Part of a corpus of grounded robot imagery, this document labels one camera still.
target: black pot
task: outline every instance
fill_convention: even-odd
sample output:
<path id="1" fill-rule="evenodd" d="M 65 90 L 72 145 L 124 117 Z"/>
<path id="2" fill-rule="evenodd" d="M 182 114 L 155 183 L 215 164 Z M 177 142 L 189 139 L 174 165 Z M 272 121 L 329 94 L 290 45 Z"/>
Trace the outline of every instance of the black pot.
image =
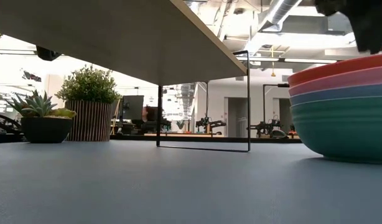
<path id="1" fill-rule="evenodd" d="M 71 131 L 72 119 L 21 118 L 21 126 L 31 143 L 61 143 Z"/>
<path id="2" fill-rule="evenodd" d="M 66 101 L 65 108 L 77 113 L 67 141 L 109 141 L 110 103 Z"/>

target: potted plant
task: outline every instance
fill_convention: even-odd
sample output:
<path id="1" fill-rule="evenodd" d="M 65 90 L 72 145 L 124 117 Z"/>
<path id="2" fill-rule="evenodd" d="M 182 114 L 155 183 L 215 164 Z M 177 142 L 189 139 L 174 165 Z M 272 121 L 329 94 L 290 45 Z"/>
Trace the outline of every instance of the potted plant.
<path id="1" fill-rule="evenodd" d="M 84 66 L 64 81 L 56 96 L 77 112 L 67 141 L 109 141 L 111 105 L 119 98 L 111 73 Z"/>
<path id="2" fill-rule="evenodd" d="M 53 110 L 51 98 L 33 92 L 32 96 L 19 95 L 7 103 L 18 111 L 21 118 L 21 129 L 26 139 L 31 143 L 60 143 L 65 140 L 72 127 L 72 118 L 76 112 L 60 108 Z"/>

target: stacked bowls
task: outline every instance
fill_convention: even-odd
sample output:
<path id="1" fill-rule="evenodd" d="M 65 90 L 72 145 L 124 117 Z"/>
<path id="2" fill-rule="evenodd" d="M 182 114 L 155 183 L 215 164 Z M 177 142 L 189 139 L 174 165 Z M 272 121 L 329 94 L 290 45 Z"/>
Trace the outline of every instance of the stacked bowls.
<path id="1" fill-rule="evenodd" d="M 382 54 L 305 70 L 288 82 L 293 122 L 308 148 L 382 163 Z"/>

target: red object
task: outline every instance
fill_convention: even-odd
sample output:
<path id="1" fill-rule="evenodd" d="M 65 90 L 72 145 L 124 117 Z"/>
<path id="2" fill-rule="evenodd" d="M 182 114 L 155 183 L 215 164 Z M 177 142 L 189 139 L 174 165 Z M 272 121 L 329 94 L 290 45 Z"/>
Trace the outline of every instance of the red object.
<path id="1" fill-rule="evenodd" d="M 291 87 L 289 89 L 289 94 L 290 96 L 295 96 L 302 93 L 310 93 L 312 91 L 374 84 L 382 84 L 382 67 L 347 72 L 305 82 Z"/>
<path id="2" fill-rule="evenodd" d="M 295 73 L 288 78 L 288 82 L 289 86 L 293 87 L 318 78 L 330 77 L 332 75 L 338 75 L 345 72 L 381 66 L 382 54 L 355 58 Z"/>

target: table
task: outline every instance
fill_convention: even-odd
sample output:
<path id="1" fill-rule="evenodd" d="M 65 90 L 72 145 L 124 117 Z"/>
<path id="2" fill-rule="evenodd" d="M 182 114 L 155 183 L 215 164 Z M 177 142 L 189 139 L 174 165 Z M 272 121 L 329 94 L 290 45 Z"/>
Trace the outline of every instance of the table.
<path id="1" fill-rule="evenodd" d="M 246 75 L 183 0 L 0 1 L 0 32 L 157 85 Z"/>
<path id="2" fill-rule="evenodd" d="M 303 144 L 0 144 L 0 223 L 382 223 L 382 166 Z"/>

